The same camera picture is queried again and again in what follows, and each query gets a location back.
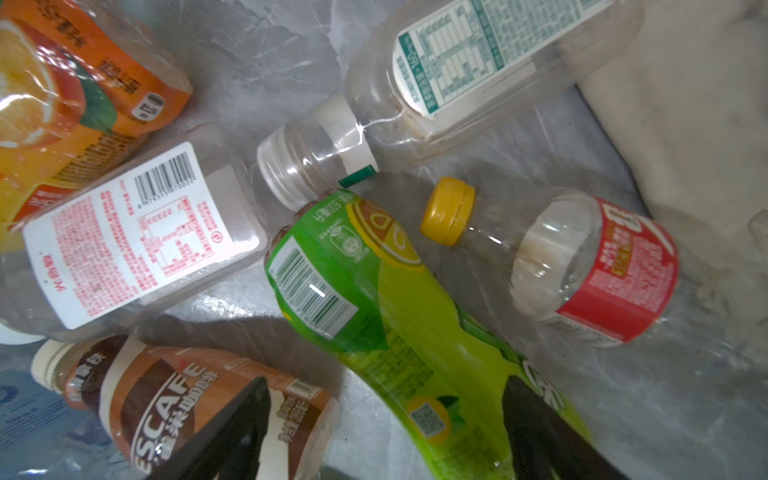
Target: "yellow bottle cap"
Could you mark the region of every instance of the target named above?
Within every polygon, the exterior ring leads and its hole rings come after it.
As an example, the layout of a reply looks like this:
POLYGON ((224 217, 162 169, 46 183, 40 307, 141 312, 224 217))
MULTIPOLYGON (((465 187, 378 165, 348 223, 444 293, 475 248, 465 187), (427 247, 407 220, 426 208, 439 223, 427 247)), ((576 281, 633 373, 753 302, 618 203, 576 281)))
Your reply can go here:
POLYGON ((467 227, 474 206, 475 188, 455 178, 441 178, 427 203, 422 233, 437 243, 455 245, 467 227))

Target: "orange slice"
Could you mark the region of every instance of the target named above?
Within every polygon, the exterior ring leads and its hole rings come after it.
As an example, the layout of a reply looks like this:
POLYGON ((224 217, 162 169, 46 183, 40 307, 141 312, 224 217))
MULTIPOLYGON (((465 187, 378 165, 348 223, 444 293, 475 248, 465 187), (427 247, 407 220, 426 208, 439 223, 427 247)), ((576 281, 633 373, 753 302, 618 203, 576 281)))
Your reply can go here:
POLYGON ((0 147, 37 147, 66 136, 85 112, 74 66, 29 25, 0 21, 0 147))

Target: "beige surface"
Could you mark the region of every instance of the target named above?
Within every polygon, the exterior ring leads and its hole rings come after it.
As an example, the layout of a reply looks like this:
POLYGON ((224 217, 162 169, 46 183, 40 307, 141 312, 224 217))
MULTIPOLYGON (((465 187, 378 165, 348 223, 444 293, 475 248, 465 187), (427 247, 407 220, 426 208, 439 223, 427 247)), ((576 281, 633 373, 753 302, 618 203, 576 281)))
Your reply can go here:
POLYGON ((718 268, 698 272, 713 304, 768 345, 768 7, 643 1, 634 43, 582 91, 654 218, 718 268))

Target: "green and white label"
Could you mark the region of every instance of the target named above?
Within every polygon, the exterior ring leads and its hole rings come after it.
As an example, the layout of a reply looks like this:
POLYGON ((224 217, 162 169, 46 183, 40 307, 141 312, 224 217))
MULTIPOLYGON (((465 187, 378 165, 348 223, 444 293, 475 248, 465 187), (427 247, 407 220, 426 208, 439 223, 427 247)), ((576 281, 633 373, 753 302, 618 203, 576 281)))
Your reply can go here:
POLYGON ((535 72, 534 53, 611 3, 456 0, 398 34, 396 84, 411 107, 434 114, 490 78, 535 72))

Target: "green stripe on seal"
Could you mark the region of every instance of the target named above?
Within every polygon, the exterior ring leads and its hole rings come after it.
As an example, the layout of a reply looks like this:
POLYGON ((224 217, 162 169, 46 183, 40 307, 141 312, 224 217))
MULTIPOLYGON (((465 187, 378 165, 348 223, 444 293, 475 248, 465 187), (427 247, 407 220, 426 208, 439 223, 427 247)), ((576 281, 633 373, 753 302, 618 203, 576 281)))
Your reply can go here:
POLYGON ((339 180, 339 185, 341 185, 344 188, 349 188, 352 185, 362 182, 366 178, 375 174, 376 174, 376 170, 373 168, 372 165, 369 165, 368 167, 361 168, 354 174, 350 174, 342 178, 341 180, 339 180))
POLYGON ((485 13, 485 7, 483 6, 481 0, 472 0, 472 6, 475 7, 475 13, 478 14, 480 26, 482 27, 482 31, 485 34, 485 40, 488 41, 488 47, 491 48, 491 55, 493 55, 493 62, 496 63, 496 69, 501 70, 504 68, 504 58, 502 57, 502 51, 498 47, 496 34, 493 33, 491 21, 488 20, 488 14, 485 13))
POLYGON ((416 80, 416 85, 419 86, 419 90, 422 92, 422 98, 424 99, 427 111, 429 113, 435 113, 440 106, 437 104, 435 92, 432 91, 432 86, 429 84, 429 78, 427 78, 427 74, 424 71, 422 60, 419 58, 419 53, 416 51, 416 46, 413 44, 411 34, 404 33, 400 35, 399 40, 402 52, 405 54, 408 66, 413 73, 413 78, 416 80))

